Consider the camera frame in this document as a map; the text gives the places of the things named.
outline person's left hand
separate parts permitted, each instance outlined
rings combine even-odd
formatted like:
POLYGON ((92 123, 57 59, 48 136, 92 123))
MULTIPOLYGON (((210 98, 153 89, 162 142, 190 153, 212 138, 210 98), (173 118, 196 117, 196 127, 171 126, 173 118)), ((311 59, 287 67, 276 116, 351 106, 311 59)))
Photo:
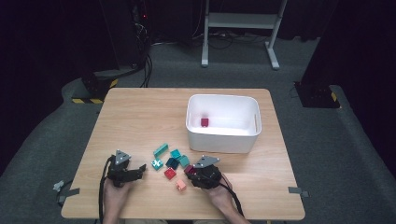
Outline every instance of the person's left hand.
POLYGON ((128 198, 128 192, 134 182, 127 182, 122 188, 116 188, 111 179, 105 180, 104 185, 104 223, 117 223, 120 212, 128 198))

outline white plastic bin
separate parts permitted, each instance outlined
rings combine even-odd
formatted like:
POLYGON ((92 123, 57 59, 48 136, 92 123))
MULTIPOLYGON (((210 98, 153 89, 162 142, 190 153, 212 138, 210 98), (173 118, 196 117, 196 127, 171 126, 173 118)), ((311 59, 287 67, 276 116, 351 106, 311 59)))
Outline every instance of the white plastic bin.
POLYGON ((248 96, 196 94, 189 100, 186 127, 193 150, 248 153, 262 131, 259 104, 248 96))

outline teal block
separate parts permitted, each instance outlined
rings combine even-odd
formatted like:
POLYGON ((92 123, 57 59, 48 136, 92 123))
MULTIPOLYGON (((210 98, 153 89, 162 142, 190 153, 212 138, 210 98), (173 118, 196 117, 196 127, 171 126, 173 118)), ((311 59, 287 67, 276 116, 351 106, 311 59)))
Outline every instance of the teal block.
POLYGON ((171 156, 175 159, 179 158, 181 156, 180 152, 178 151, 178 149, 175 149, 173 151, 171 151, 171 156))
POLYGON ((181 165, 182 167, 186 167, 186 166, 190 165, 190 160, 189 160, 189 158, 188 158, 187 156, 185 156, 185 155, 183 155, 183 156, 177 158, 177 160, 178 160, 178 162, 180 163, 180 165, 181 165))
POLYGON ((153 154, 155 158, 159 158, 161 156, 161 154, 163 154, 166 150, 168 150, 169 146, 167 143, 164 143, 162 146, 160 146, 159 148, 157 148, 153 154))
POLYGON ((151 165, 155 170, 158 171, 161 167, 163 167, 163 162, 160 159, 155 159, 151 162, 151 165))

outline toy block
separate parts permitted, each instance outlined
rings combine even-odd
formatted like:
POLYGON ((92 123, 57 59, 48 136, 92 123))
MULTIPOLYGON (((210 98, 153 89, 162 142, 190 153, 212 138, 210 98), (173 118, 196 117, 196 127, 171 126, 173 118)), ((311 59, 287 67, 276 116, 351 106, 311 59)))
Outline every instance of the toy block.
POLYGON ((151 165, 156 171, 158 171, 161 167, 163 167, 163 162, 160 159, 155 159, 151 162, 151 165))
POLYGON ((194 169, 193 166, 188 165, 188 166, 186 167, 186 169, 184 169, 184 174, 195 175, 195 174, 196 174, 196 171, 195 171, 195 169, 194 169))
POLYGON ((167 167, 172 167, 174 170, 176 170, 177 167, 178 167, 178 160, 175 159, 175 158, 173 158, 173 157, 171 157, 171 158, 169 158, 169 160, 166 162, 166 166, 167 166, 167 167))
POLYGON ((209 119, 201 119, 201 126, 202 127, 209 126, 209 119))
POLYGON ((165 174, 166 178, 168 178, 169 180, 171 180, 176 175, 176 171, 172 169, 172 167, 169 167, 163 173, 165 174))
POLYGON ((183 180, 179 179, 179 180, 176 182, 176 188, 177 188, 179 191, 183 191, 183 190, 185 190, 185 189, 187 188, 187 186, 186 186, 186 184, 183 182, 183 180))
POLYGON ((164 143, 162 146, 157 148, 153 154, 155 158, 159 158, 161 154, 163 154, 166 150, 168 150, 169 146, 168 144, 164 143))
POLYGON ((190 165, 189 158, 185 155, 182 155, 181 157, 177 158, 177 160, 178 160, 178 163, 180 163, 180 165, 182 167, 186 167, 186 166, 190 165))
POLYGON ((175 149, 173 151, 171 151, 171 156, 175 159, 179 158, 181 156, 180 152, 178 151, 178 149, 175 149))

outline wooden table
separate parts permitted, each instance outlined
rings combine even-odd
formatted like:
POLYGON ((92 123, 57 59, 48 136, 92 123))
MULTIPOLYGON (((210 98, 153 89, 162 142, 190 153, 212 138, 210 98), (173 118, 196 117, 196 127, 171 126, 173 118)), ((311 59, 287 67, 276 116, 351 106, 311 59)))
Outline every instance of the wooden table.
POLYGON ((304 207, 299 194, 276 112, 268 90, 259 89, 123 89, 110 90, 92 131, 71 189, 80 193, 68 197, 63 217, 98 218, 99 181, 106 160, 117 149, 132 156, 129 169, 146 164, 143 179, 134 183, 121 218, 223 219, 205 194, 195 188, 177 168, 168 180, 151 162, 153 151, 163 143, 169 150, 161 155, 166 162, 177 148, 191 163, 203 154, 219 157, 220 171, 233 184, 247 219, 300 220, 304 207), (245 95, 255 98, 262 115, 262 133, 248 154, 203 153, 191 150, 186 128, 187 104, 199 93, 245 95), (182 179, 187 189, 178 191, 182 179))

